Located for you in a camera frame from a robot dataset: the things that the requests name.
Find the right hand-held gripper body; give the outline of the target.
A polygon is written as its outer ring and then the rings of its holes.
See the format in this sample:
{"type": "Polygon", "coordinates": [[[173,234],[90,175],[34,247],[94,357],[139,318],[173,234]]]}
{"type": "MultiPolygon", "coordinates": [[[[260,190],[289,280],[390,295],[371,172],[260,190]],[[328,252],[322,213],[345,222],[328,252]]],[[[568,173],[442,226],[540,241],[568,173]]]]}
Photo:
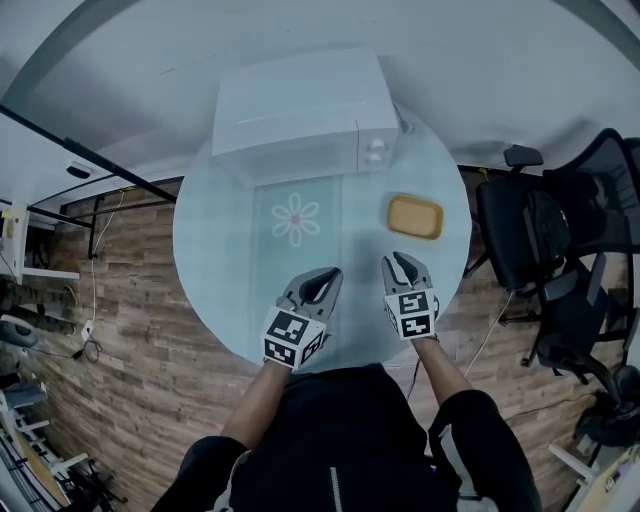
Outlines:
{"type": "Polygon", "coordinates": [[[432,288],[386,295],[384,306],[400,340],[436,337],[439,301],[432,288]]]}

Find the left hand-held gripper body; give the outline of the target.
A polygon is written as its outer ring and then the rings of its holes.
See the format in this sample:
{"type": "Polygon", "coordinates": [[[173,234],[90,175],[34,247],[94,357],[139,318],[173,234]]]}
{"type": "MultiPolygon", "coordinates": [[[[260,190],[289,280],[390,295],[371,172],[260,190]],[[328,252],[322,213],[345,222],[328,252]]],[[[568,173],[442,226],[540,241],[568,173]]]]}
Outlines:
{"type": "Polygon", "coordinates": [[[261,332],[265,361],[293,371],[307,366],[329,339],[330,301],[295,302],[279,297],[267,312],[261,332]]]}

